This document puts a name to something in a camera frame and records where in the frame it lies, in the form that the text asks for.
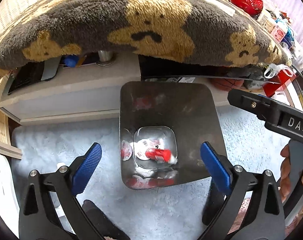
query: black clamp handle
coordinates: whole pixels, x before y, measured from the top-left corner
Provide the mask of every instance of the black clamp handle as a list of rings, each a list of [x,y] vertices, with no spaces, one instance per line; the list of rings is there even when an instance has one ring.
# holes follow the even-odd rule
[[[87,153],[77,157],[70,167],[63,166],[56,172],[47,174],[40,174],[37,170],[30,172],[19,212],[19,239],[105,240],[91,223],[73,193],[73,189],[75,192],[85,189],[92,171],[100,161],[97,154],[101,157],[101,147],[94,143]],[[57,193],[76,235],[64,230],[61,225],[50,191]]]
[[[209,142],[202,144],[200,154],[215,185],[227,196],[218,210],[216,205],[209,205],[205,210],[204,215],[214,216],[203,218],[203,222],[211,221],[198,240],[284,239],[284,210],[272,172],[250,173],[240,165],[232,166],[227,157],[218,155]],[[228,234],[247,191],[253,194],[246,215],[240,228]]]
[[[257,115],[265,121],[268,130],[292,139],[289,142],[292,190],[284,202],[286,225],[289,225],[303,206],[303,112],[271,98],[235,89],[228,93],[228,101]]]

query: metal rivet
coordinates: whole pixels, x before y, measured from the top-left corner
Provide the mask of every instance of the metal rivet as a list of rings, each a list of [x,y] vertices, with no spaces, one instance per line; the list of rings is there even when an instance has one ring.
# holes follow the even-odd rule
[[[234,167],[234,169],[235,169],[235,171],[237,171],[237,172],[242,172],[244,169],[242,168],[242,166],[240,166],[240,165],[236,165],[235,167]]]
[[[31,173],[29,173],[29,175],[31,175],[32,177],[36,176],[37,174],[37,170],[32,170]]]
[[[266,170],[265,171],[265,174],[268,176],[268,177],[271,177],[272,176],[272,172],[270,170]]]
[[[67,166],[61,166],[61,167],[59,168],[59,172],[64,173],[64,172],[67,171],[67,169],[68,169]]]

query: human hand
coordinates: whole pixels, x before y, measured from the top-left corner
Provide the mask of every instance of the human hand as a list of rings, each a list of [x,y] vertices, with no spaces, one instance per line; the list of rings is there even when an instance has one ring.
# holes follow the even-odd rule
[[[280,155],[284,157],[284,161],[280,166],[280,197],[281,201],[284,202],[286,197],[290,193],[290,161],[289,161],[289,145],[287,144],[280,152]]]

